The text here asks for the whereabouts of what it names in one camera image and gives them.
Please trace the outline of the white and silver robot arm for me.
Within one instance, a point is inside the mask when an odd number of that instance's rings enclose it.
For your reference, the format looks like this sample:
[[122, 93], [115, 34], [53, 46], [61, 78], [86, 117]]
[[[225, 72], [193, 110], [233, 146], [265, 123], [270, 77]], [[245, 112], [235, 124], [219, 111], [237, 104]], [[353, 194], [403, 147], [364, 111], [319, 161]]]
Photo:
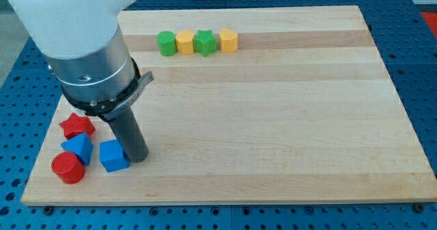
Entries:
[[117, 15], [136, 0], [8, 1], [68, 97], [103, 102], [133, 81]]

